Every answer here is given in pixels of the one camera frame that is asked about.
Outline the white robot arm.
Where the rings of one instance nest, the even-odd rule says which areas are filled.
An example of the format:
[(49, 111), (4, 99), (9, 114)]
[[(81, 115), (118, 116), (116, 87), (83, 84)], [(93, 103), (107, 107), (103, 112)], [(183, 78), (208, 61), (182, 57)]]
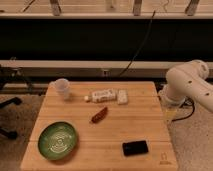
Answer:
[(161, 99), (168, 107), (178, 107), (189, 97), (213, 112), (213, 85), (206, 81), (208, 76), (209, 67), (202, 60), (176, 65), (166, 73)]

